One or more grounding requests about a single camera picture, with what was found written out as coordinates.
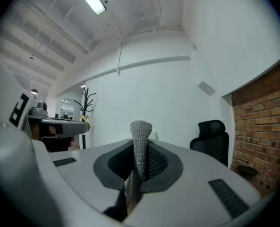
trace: office chair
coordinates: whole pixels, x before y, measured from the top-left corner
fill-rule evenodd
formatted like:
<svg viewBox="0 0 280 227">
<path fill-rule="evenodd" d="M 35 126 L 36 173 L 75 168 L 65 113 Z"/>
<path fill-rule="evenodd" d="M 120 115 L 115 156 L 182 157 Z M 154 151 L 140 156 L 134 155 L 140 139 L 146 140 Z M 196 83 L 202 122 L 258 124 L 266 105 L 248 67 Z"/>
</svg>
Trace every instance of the office chair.
<svg viewBox="0 0 280 227">
<path fill-rule="evenodd" d="M 205 153 L 228 166 L 229 135 L 220 120 L 198 123 L 200 134 L 190 142 L 190 149 Z"/>
</svg>

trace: knitted gray fabric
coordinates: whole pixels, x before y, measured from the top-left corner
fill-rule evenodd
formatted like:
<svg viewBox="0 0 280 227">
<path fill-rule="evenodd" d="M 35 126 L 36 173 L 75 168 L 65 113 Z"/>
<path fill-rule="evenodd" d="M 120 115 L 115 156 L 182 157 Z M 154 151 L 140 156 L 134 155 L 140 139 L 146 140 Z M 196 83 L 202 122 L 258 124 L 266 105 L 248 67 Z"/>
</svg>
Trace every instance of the knitted gray fabric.
<svg viewBox="0 0 280 227">
<path fill-rule="evenodd" d="M 151 123 L 145 121 L 134 121 L 130 124 L 134 142 L 134 169 L 126 181 L 125 194 L 132 209 L 140 200 L 141 183 L 145 181 L 146 147 L 152 130 Z"/>
</svg>

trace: white ceiling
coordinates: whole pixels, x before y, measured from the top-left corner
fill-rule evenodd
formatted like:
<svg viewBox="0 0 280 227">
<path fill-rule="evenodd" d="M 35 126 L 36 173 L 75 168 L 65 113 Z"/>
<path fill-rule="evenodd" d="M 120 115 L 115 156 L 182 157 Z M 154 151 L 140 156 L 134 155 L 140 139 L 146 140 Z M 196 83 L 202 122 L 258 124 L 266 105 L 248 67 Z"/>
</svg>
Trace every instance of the white ceiling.
<svg viewBox="0 0 280 227">
<path fill-rule="evenodd" d="M 107 9 L 96 15 L 85 0 L 14 0 L 0 21 L 0 60 L 26 90 L 45 95 L 59 74 L 93 49 L 143 31 L 182 27 L 183 0 L 102 2 Z"/>
</svg>

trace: coat rack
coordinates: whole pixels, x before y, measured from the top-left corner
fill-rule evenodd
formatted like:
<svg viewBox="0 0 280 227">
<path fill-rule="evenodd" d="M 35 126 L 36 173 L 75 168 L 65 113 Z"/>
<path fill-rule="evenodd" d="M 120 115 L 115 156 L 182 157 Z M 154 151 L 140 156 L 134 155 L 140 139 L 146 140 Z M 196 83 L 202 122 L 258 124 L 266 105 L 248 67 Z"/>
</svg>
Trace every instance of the coat rack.
<svg viewBox="0 0 280 227">
<path fill-rule="evenodd" d="M 85 113 L 86 112 L 92 112 L 93 110 L 90 110 L 90 111 L 88 111 L 87 110 L 87 107 L 88 106 L 90 106 L 90 105 L 92 105 L 91 104 L 91 102 L 93 101 L 93 99 L 88 103 L 87 101 L 88 101 L 88 98 L 90 97 L 90 96 L 92 96 L 92 95 L 95 95 L 95 94 L 97 94 L 97 93 L 93 93 L 93 94 L 90 94 L 89 96 L 88 96 L 88 88 L 87 88 L 87 90 L 85 91 L 85 87 L 83 88 L 83 90 L 84 90 L 84 93 L 82 93 L 83 95 L 84 95 L 84 106 L 82 106 L 80 103 L 78 103 L 76 100 L 74 100 L 77 104 L 79 104 L 80 106 L 81 106 L 81 108 L 80 108 L 80 110 L 82 111 L 82 114 L 83 114 L 83 116 L 85 117 Z M 85 134 L 82 134 L 82 146 L 83 146 L 83 149 L 85 149 L 86 148 L 86 144 L 85 144 Z"/>
</svg>

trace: chair headrest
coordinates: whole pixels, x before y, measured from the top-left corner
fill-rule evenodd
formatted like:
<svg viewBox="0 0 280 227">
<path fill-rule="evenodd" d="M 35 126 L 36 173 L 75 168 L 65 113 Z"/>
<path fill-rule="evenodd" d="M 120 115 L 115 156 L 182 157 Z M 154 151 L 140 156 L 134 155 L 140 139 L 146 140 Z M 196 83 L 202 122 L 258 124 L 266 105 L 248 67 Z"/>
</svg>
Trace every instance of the chair headrest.
<svg viewBox="0 0 280 227">
<path fill-rule="evenodd" d="M 210 120 L 198 123 L 200 128 L 200 139 L 209 139 L 219 136 L 225 132 L 226 127 L 224 123 L 220 120 Z"/>
</svg>

